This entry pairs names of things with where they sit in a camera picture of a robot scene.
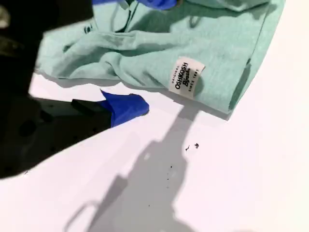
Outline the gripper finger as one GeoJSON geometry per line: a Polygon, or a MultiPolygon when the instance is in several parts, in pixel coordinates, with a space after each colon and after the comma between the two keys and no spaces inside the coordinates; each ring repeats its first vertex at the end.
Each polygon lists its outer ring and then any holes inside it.
{"type": "MultiPolygon", "coordinates": [[[[123,9],[129,8],[134,0],[93,0],[93,5],[107,4],[111,2],[118,3],[123,9]]],[[[156,10],[168,10],[179,4],[179,0],[136,0],[137,3],[141,3],[146,7],[156,10]]]]}
{"type": "Polygon", "coordinates": [[[40,121],[29,149],[31,158],[46,159],[78,142],[149,112],[140,95],[101,92],[104,100],[39,99],[40,121]]]}

